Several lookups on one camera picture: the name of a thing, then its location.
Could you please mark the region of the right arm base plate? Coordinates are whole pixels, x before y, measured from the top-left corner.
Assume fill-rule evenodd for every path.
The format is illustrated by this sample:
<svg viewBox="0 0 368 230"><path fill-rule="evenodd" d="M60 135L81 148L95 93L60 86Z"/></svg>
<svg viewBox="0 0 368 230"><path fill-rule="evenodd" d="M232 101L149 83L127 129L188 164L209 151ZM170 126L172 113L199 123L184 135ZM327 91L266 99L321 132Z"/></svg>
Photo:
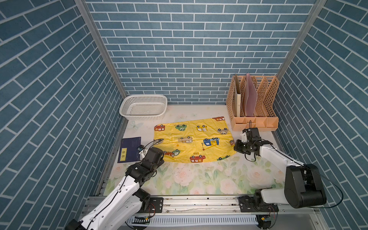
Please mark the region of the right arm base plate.
<svg viewBox="0 0 368 230"><path fill-rule="evenodd" d="M241 212L279 212L279 208L275 204L268 204L255 194L255 196L241 196L238 198Z"/></svg>

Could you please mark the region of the yellow cartoon car pillowcase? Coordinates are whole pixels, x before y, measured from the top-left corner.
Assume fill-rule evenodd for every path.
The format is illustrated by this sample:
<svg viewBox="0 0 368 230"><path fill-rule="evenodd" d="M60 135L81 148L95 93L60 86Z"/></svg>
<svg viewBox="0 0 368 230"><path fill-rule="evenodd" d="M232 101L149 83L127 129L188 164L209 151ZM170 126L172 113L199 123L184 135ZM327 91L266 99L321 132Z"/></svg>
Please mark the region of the yellow cartoon car pillowcase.
<svg viewBox="0 0 368 230"><path fill-rule="evenodd" d="M156 145L165 162L210 163L235 154L234 139L225 117L158 124L154 127Z"/></svg>

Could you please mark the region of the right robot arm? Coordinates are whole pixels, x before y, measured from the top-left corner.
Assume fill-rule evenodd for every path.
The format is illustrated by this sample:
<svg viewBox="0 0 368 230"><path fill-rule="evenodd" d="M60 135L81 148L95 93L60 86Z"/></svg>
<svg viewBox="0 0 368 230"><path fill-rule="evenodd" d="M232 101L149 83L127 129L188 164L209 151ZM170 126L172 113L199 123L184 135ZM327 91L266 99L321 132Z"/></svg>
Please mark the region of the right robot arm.
<svg viewBox="0 0 368 230"><path fill-rule="evenodd" d="M253 197L242 196L242 203L249 210L267 211L276 208L277 204L289 205L295 209L326 204L327 196L318 167L297 161L279 151L272 142L261 138L257 128L244 129L234 150L244 156L253 154L268 160L284 176L285 183L281 189L262 188L256 190Z"/></svg>

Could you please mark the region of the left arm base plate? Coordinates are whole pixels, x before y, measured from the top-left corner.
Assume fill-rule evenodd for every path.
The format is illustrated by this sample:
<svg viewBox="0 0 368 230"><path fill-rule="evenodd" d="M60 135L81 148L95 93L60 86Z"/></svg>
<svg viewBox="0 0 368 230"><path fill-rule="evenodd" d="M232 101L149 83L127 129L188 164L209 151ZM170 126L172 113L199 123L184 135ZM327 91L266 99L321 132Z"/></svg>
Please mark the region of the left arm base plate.
<svg viewBox="0 0 368 230"><path fill-rule="evenodd" d="M163 197L151 197L149 201L144 201L138 213L162 213Z"/></svg>

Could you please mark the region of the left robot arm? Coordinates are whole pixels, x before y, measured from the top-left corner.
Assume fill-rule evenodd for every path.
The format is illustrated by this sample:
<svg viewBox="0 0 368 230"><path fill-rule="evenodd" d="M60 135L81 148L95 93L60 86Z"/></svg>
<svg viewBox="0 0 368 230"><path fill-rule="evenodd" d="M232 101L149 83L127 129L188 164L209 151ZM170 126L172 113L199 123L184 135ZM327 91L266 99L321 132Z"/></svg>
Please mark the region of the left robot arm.
<svg viewBox="0 0 368 230"><path fill-rule="evenodd" d="M128 167L118 186L81 220L72 219L66 230L117 230L131 216L149 207L150 194L141 187L164 163L164 152L154 147L163 139L145 146L139 153L140 162Z"/></svg>

